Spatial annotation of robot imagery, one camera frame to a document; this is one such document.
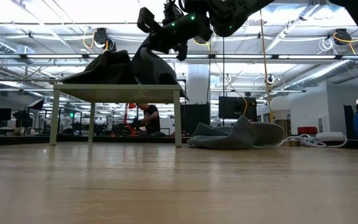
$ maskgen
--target ceiling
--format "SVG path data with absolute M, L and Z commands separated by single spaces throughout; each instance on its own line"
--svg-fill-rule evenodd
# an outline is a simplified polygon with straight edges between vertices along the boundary
M 165 0 L 25 0 L 23 4 L 26 10 L 23 10 L 11 0 L 0 0 L 0 41 L 14 48 L 19 45 L 27 46 L 35 54 L 87 54 L 88 52 L 100 54 L 101 49 L 95 45 L 88 49 L 83 42 L 91 45 L 93 31 L 98 27 L 105 27 L 108 29 L 108 34 L 113 37 L 118 50 L 134 53 L 147 37 L 147 34 L 136 26 L 139 9 L 147 7 L 155 14 L 155 20 L 160 22 L 164 18 L 164 2 Z M 269 46 L 271 47 L 267 54 L 335 54 L 332 49 L 322 51 L 321 44 L 327 34 L 332 35 L 337 28 L 346 28 L 354 39 L 358 39 L 358 27 L 344 8 L 332 4 L 308 7 L 308 3 L 309 0 L 281 0 L 273 2 L 262 10 L 265 21 L 265 44 L 268 49 Z M 305 9 L 310 10 L 308 16 L 297 22 Z M 289 27 L 291 29 L 275 43 L 274 38 Z M 258 38 L 260 32 L 260 16 L 257 12 L 250 16 L 234 35 L 225 39 L 213 36 L 211 51 L 213 54 L 262 54 L 262 39 Z M 338 54 L 351 54 L 350 48 L 346 45 L 335 45 L 334 48 Z M 209 54 L 209 49 L 205 45 L 198 45 L 190 40 L 188 53 Z M 61 78 L 81 72 L 89 63 L 84 60 L 57 60 L 56 62 L 71 65 L 33 66 L 29 67 L 29 71 L 34 73 L 33 78 Z M 14 60 L 0 60 L 0 66 L 5 66 L 15 74 L 24 74 L 25 67 L 8 66 L 15 63 Z M 187 76 L 189 67 L 195 63 L 208 63 L 208 61 L 173 60 L 170 65 L 175 68 L 177 74 Z M 318 65 L 319 63 L 297 61 L 269 62 L 267 72 L 280 77 L 280 82 L 284 83 L 290 82 Z M 222 67 L 223 63 L 213 62 L 211 74 L 220 76 Z M 262 60 L 253 63 L 227 60 L 225 72 L 230 74 L 231 83 L 236 88 L 262 88 L 264 86 L 265 68 Z M 51 88 L 48 83 L 40 83 L 40 85 L 44 88 Z M 219 93 L 213 93 L 212 98 L 218 95 Z

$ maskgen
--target desk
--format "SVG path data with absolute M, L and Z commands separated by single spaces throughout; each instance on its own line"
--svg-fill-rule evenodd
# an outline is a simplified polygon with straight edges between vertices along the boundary
M 62 84 L 53 86 L 52 125 L 50 144 L 56 145 L 60 93 L 91 103 L 90 121 L 94 120 L 95 103 L 173 103 L 175 115 L 175 145 L 181 147 L 180 97 L 188 100 L 180 85 L 104 85 Z M 93 142 L 93 122 L 89 122 L 88 142 Z

